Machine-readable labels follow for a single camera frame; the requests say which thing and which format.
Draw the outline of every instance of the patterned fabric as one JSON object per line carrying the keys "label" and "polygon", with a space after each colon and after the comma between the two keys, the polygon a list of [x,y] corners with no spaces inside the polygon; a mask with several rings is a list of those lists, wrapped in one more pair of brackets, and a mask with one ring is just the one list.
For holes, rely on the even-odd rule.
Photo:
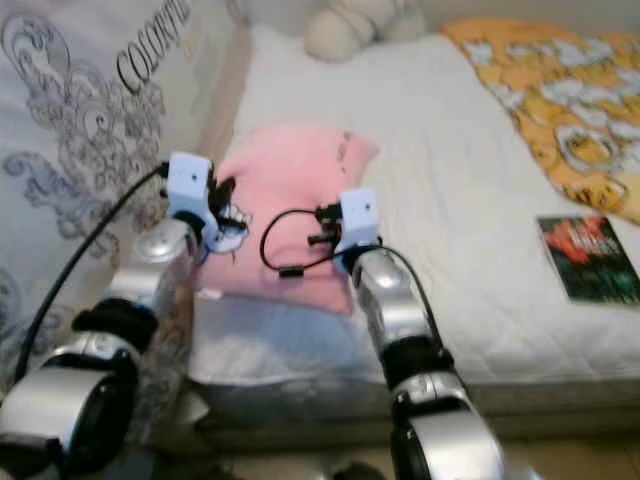
{"label": "patterned fabric", "polygon": [[[221,0],[14,3],[0,0],[0,398],[39,303],[80,241],[161,157],[196,149],[233,28]],[[78,264],[32,365],[99,300],[133,236],[162,218],[159,187],[141,188]],[[148,437],[177,395],[185,311],[145,359],[134,439]]]}
{"label": "patterned fabric", "polygon": [[640,37],[498,19],[445,33],[556,188],[640,224]]}

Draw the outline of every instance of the black wire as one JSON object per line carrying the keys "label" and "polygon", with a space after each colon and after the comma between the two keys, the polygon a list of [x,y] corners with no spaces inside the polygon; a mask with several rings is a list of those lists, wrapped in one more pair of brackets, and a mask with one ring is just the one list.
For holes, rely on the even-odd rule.
{"label": "black wire", "polygon": [[[285,265],[281,265],[281,266],[276,266],[273,265],[271,262],[269,262],[269,260],[267,259],[267,256],[265,254],[265,245],[267,243],[267,237],[269,236],[269,232],[271,231],[271,229],[274,227],[274,225],[276,223],[278,223],[278,221],[280,221],[280,219],[282,219],[283,217],[286,217],[288,215],[293,215],[293,214],[308,214],[308,215],[315,215],[315,211],[313,210],[303,210],[303,209],[291,209],[291,210],[285,210],[284,212],[278,214],[273,220],[271,220],[271,222],[269,223],[269,225],[267,226],[267,228],[265,229],[264,233],[262,234],[262,238],[260,238],[260,258],[262,259],[262,263],[264,263],[264,265],[276,272],[280,272],[280,270],[282,268],[287,268],[287,266]],[[313,268],[317,265],[320,265],[322,263],[328,262],[330,260],[333,260],[334,258],[340,257],[342,255],[345,255],[347,253],[352,253],[352,252],[356,252],[358,250],[361,250],[363,247],[351,247],[351,248],[347,248],[345,250],[342,250],[340,252],[334,252],[331,255],[327,255],[326,257],[320,258],[314,262],[311,263],[307,263],[306,265],[294,265],[295,267],[299,267],[302,270],[307,270],[309,268]],[[420,281],[420,277],[418,277],[418,273],[415,271],[415,269],[413,268],[413,266],[411,265],[411,263],[409,262],[409,260],[407,260],[407,258],[402,255],[399,251],[397,251],[394,248],[391,247],[387,247],[386,245],[367,245],[366,246],[367,249],[369,250],[384,250],[386,252],[389,252],[393,255],[395,255],[398,259],[400,259],[400,261],[403,263],[403,265],[405,266],[405,268],[409,271],[409,273],[411,274],[411,277],[413,278],[414,283],[416,284],[416,288],[418,289],[418,295],[420,295],[420,300],[422,301],[422,304],[424,306],[425,309],[425,313],[427,314],[427,323],[429,324],[429,328],[431,329],[431,334],[433,335],[433,339],[435,340],[435,342],[438,345],[438,348],[442,349],[444,348],[444,342],[442,341],[442,337],[440,335],[440,330],[438,330],[438,325],[436,324],[436,319],[435,316],[433,314],[433,309],[431,308],[431,303],[429,303],[429,299],[427,298],[427,294],[424,291],[424,287],[422,286],[422,282]]]}
{"label": "black wire", "polygon": [[56,295],[62,288],[62,285],[66,281],[67,277],[80,260],[80,257],[84,254],[84,252],[91,246],[93,241],[102,233],[104,228],[109,224],[109,222],[116,216],[116,214],[120,211],[120,209],[124,206],[124,204],[129,200],[129,198],[146,182],[148,182],[151,178],[153,178],[157,174],[161,174],[166,176],[168,171],[168,163],[163,162],[158,165],[151,172],[147,173],[144,177],[138,180],[121,198],[118,202],[111,207],[111,209],[106,213],[106,215],[100,220],[100,222],[94,227],[94,229],[87,235],[82,244],[75,251],[73,256],[67,261],[66,265],[58,275],[58,278],[54,282],[53,286],[49,289],[46,297],[42,301],[40,308],[38,309],[31,325],[29,326],[29,330],[27,331],[27,335],[20,346],[20,356],[18,357],[18,362],[16,364],[16,369],[14,373],[14,381],[20,381],[25,374],[27,373],[27,368],[29,365],[29,356],[31,355],[31,350],[33,349],[33,344],[35,342],[36,336],[38,334],[38,330],[40,329],[42,322],[51,307]]}

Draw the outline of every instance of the floor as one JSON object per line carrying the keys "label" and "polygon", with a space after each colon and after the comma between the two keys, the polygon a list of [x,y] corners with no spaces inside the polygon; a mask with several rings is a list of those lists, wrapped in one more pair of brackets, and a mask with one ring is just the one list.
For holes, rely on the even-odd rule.
{"label": "floor", "polygon": [[[640,480],[640,438],[612,440],[561,439],[507,443],[507,458],[524,474],[533,468],[546,480]],[[348,452],[241,456],[212,464],[156,464],[153,480],[322,480],[347,461],[378,468],[388,480],[393,467],[388,451],[372,448]],[[518,478],[532,478],[530,475]]]}

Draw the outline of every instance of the white plush toy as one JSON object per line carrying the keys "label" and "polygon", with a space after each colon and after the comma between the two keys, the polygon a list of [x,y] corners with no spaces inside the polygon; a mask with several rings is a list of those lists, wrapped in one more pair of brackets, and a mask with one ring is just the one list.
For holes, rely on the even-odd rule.
{"label": "white plush toy", "polygon": [[374,40],[408,41],[425,32],[419,0],[329,0],[309,25],[305,48],[320,60],[338,62]]}

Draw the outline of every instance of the book cover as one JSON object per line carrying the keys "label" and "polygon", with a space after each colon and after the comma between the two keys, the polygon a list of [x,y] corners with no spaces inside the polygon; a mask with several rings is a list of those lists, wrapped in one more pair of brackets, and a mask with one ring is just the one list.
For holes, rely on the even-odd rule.
{"label": "book cover", "polygon": [[640,279],[606,217],[542,217],[538,224],[571,300],[640,305]]}

